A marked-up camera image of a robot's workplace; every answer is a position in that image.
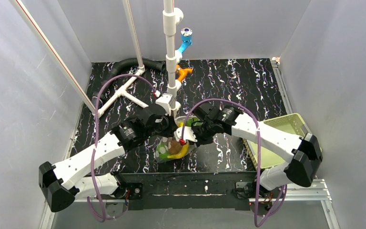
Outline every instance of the cable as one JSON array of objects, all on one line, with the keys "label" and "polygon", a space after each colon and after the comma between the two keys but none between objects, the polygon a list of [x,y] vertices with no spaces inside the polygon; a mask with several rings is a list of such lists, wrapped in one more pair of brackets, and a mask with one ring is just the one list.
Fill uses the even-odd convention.
[{"label": "cable", "polygon": [[[104,89],[106,87],[108,87],[114,80],[117,80],[117,79],[120,79],[120,78],[123,78],[123,77],[137,77],[138,79],[140,80],[143,80],[145,83],[147,83],[151,89],[154,91],[154,93],[156,92],[155,88],[153,87],[153,85],[147,81],[145,78],[143,78],[142,76],[139,76],[139,75],[132,75],[132,74],[122,74],[122,75],[118,75],[118,76],[115,76],[111,79],[109,79],[103,86],[102,88],[100,89],[99,93],[98,93],[98,97],[100,98],[101,94],[103,93]],[[98,109],[99,108],[99,100],[96,100],[96,103],[95,103],[95,116],[94,116],[94,120],[95,120],[95,140],[94,140],[94,145],[95,145],[95,148],[93,149],[93,152],[92,152],[92,158],[91,158],[91,177],[92,177],[92,182],[93,182],[93,186],[94,186],[94,189],[96,191],[96,197],[97,199],[99,200],[99,203],[100,203],[100,206],[101,206],[101,209],[102,209],[102,215],[100,216],[96,210],[93,208],[92,204],[91,204],[91,200],[89,197],[87,197],[87,201],[88,201],[88,205],[89,205],[89,209],[91,210],[91,213],[93,214],[93,217],[99,221],[99,222],[104,222],[106,221],[107,219],[115,219],[115,218],[118,218],[120,217],[121,215],[123,215],[125,212],[123,212],[122,214],[116,216],[116,217],[106,217],[106,207],[105,205],[103,204],[103,200],[102,200],[102,197],[100,195],[100,191],[99,191],[99,188],[97,186],[97,182],[96,182],[96,178],[95,178],[95,173],[94,173],[94,156],[95,156],[95,153],[96,153],[96,147],[97,147],[97,144],[99,142],[99,115],[98,115]]]},{"label": "cable", "polygon": [[[184,134],[184,127],[186,126],[186,122],[187,120],[189,119],[189,115],[191,113],[193,113],[193,111],[195,110],[195,108],[197,108],[198,106],[200,106],[201,104],[203,103],[206,103],[206,102],[210,102],[210,101],[220,101],[220,102],[226,102],[226,103],[229,103],[229,104],[233,104],[233,105],[236,105],[238,106],[239,108],[243,109],[244,112],[246,114],[248,114],[254,124],[256,125],[256,128],[259,129],[259,123],[255,117],[255,115],[249,111],[246,107],[238,104],[238,103],[235,103],[235,102],[232,102],[232,101],[229,101],[229,100],[225,100],[225,99],[205,99],[205,100],[202,100],[201,102],[197,103],[196,105],[193,106],[193,108],[187,113],[186,115],[186,118],[184,119],[184,122],[183,122],[183,127],[182,127],[182,137],[181,137],[181,140],[183,140],[183,134]],[[257,134],[257,164],[258,165],[261,165],[261,150],[262,150],[262,139],[260,137],[260,131],[257,131],[256,132]],[[278,200],[281,198],[281,196],[283,195],[283,192],[284,190],[286,189],[286,186],[282,186],[281,187],[281,190],[280,190],[280,193],[278,194],[278,197],[277,199],[275,200],[275,202],[273,203],[272,207],[270,208],[270,210],[267,212],[266,216],[260,221],[260,223],[257,222],[257,214],[258,214],[258,210],[259,210],[259,194],[260,194],[260,166],[258,166],[256,168],[256,196],[255,196],[255,206],[254,206],[254,225],[258,228],[260,226],[263,225],[263,223],[267,220],[267,218],[271,215],[271,214],[274,214],[276,213],[280,207],[282,206],[283,202],[284,202],[284,199],[281,201],[280,205],[274,210],[274,213],[272,211],[272,209],[275,208],[275,206],[277,205],[278,203]]]}]

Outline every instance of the robotic arm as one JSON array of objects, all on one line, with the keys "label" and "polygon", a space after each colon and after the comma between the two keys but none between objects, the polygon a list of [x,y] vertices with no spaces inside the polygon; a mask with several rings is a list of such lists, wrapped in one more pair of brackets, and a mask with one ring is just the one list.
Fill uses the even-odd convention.
[{"label": "robotic arm", "polygon": [[[180,139],[182,127],[177,128],[169,101],[171,96],[163,94],[156,104],[144,108],[136,117],[128,118],[115,126],[100,139],[94,159],[94,168],[105,162],[123,156],[125,151],[141,146],[154,135],[175,136]],[[256,139],[257,131],[263,133],[262,145],[284,159],[284,163],[261,173],[262,192],[276,187],[295,183],[303,187],[311,186],[316,171],[322,162],[322,154],[317,138],[307,134],[305,137],[285,133],[262,122],[257,129],[251,117],[233,106],[223,110],[204,103],[194,110],[200,122],[186,126],[184,142],[201,146],[213,142],[217,133],[251,141]],[[75,199],[96,195],[92,178],[85,177],[90,172],[91,156],[94,145],[80,153],[54,165],[49,162],[39,167],[39,185],[52,212],[67,208]],[[98,188],[102,194],[115,195],[122,185],[117,173],[96,176]]]}]

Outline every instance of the white wall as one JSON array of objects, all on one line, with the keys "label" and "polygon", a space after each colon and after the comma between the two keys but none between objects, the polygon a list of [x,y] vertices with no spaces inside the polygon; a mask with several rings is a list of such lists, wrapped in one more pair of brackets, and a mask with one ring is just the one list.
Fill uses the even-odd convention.
[{"label": "white wall", "polygon": [[[75,76],[85,88],[90,63],[74,59],[67,44],[57,37],[66,64],[84,69]],[[38,166],[63,159],[80,106],[41,42],[11,3],[0,0],[0,228],[38,227],[44,206]]]},{"label": "white wall", "polygon": [[[176,0],[193,29],[184,59],[280,56],[310,0]],[[59,0],[91,62],[134,57],[122,0]],[[164,60],[163,1],[130,0],[143,56]],[[176,39],[180,46],[180,36]]]},{"label": "white wall", "polygon": [[366,228],[366,1],[312,0],[281,58],[341,228]]}]

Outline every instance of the gray floor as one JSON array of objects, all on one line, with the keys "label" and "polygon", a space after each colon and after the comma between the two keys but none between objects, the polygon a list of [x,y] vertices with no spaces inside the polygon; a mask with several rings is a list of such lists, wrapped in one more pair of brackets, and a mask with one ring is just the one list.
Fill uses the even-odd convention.
[{"label": "gray floor", "polygon": [[[116,207],[116,214],[121,204]],[[86,202],[56,213],[52,229],[248,229],[256,228],[253,212],[233,209],[151,209],[128,211],[118,220],[98,223]],[[286,201],[263,225],[264,229],[328,229],[320,201]]]}]

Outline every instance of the orange bracket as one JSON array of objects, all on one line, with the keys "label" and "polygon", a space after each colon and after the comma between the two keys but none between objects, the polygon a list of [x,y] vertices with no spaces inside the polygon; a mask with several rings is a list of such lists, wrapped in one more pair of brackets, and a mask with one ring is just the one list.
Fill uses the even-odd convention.
[{"label": "orange bracket", "polygon": [[176,65],[176,72],[179,74],[179,78],[177,78],[178,81],[182,82],[187,74],[191,74],[193,72],[193,69],[191,68],[181,68],[178,64]]}]

